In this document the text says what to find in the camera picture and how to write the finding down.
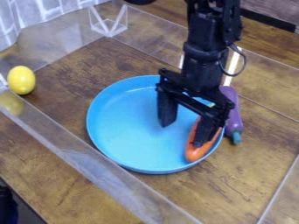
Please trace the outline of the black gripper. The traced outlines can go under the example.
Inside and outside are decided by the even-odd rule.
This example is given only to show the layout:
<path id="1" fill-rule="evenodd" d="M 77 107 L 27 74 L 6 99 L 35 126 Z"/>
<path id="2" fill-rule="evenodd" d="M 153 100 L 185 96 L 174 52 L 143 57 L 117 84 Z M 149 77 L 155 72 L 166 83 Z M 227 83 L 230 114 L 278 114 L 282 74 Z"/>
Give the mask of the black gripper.
<path id="1" fill-rule="evenodd" d="M 179 105 L 199 114 L 193 138 L 193 145 L 197 148 L 207 143 L 215 144 L 222 139 L 229 114 L 235 107 L 235 103 L 221 92 L 227 58 L 226 53 L 215 58 L 195 58 L 186 55 L 181 73 L 166 68 L 159 70 L 161 80 L 157 83 L 159 123 L 165 128 L 175 122 Z"/>

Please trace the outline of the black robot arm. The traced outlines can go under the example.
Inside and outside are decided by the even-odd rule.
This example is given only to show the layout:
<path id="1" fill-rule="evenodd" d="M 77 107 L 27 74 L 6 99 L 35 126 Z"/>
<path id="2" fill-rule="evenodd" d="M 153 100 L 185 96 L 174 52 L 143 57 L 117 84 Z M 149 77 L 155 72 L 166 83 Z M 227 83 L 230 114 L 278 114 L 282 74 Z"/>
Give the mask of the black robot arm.
<path id="1" fill-rule="evenodd" d="M 157 84 L 162 126 L 177 120 L 178 107 L 201 115 L 193 145 L 203 146 L 225 127 L 235 103 L 221 92 L 229 52 L 237 50 L 242 20 L 239 0 L 186 0 L 189 38 L 179 73 L 163 68 Z"/>

